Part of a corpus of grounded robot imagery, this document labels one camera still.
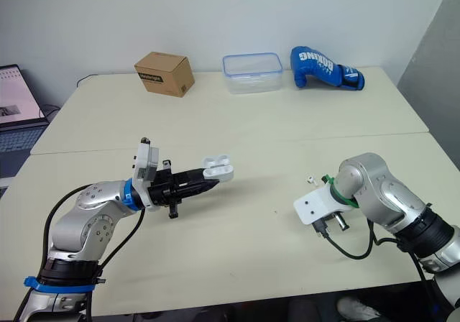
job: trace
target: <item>laptop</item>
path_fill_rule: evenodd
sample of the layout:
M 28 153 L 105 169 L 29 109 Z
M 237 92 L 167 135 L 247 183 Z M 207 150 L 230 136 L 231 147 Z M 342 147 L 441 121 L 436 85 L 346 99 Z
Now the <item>laptop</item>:
M 48 124 L 18 65 L 0 67 L 0 188 L 17 174 Z

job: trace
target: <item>table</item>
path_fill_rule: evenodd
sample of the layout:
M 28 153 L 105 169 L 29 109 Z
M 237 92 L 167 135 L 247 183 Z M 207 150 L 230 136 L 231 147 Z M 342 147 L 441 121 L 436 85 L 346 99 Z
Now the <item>table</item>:
M 363 91 L 337 90 L 310 79 L 280 91 L 232 95 L 222 73 L 195 73 L 183 98 L 146 92 L 136 74 L 83 81 L 41 136 L 32 154 L 126 149 L 141 137 L 183 145 L 293 141 L 427 132 L 381 68 L 360 68 Z
M 0 319 L 11 318 L 25 294 L 22 281 L 40 264 L 42 227 L 54 203 L 74 187 L 127 179 L 136 149 L 32 155 L 0 200 Z M 293 201 L 313 189 L 309 175 L 335 175 L 341 161 L 380 154 L 390 171 L 451 224 L 460 224 L 459 171 L 430 134 L 299 140 L 185 143 L 160 147 L 174 172 L 200 165 L 206 155 L 228 153 L 234 180 L 184 200 L 179 218 L 146 213 L 138 234 L 104 270 L 94 293 L 94 315 L 162 311 L 244 300 L 348 290 L 419 280 L 408 255 L 393 244 L 363 261 L 338 253 L 304 226 Z M 58 213 L 72 205 L 69 201 Z M 359 211 L 331 237 L 352 253 L 367 246 Z M 108 254 L 137 217 L 122 219 Z M 376 226 L 378 236 L 388 233 Z

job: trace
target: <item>laptop screen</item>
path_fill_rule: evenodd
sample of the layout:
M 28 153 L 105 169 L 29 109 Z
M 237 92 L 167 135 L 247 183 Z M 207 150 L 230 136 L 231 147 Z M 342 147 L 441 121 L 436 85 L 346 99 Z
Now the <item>laptop screen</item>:
M 0 126 L 44 119 L 17 65 L 0 67 Z

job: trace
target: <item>gray wall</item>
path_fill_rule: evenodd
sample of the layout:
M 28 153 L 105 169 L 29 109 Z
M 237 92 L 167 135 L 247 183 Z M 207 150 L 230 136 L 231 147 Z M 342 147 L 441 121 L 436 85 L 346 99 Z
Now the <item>gray wall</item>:
M 443 0 L 398 88 L 460 168 L 460 0 Z

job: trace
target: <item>laptop keyboard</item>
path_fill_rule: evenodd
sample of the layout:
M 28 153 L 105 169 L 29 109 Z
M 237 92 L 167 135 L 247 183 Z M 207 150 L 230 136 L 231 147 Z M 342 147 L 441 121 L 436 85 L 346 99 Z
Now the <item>laptop keyboard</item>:
M 28 150 L 34 147 L 43 128 L 23 130 L 20 132 L 0 133 L 0 152 Z

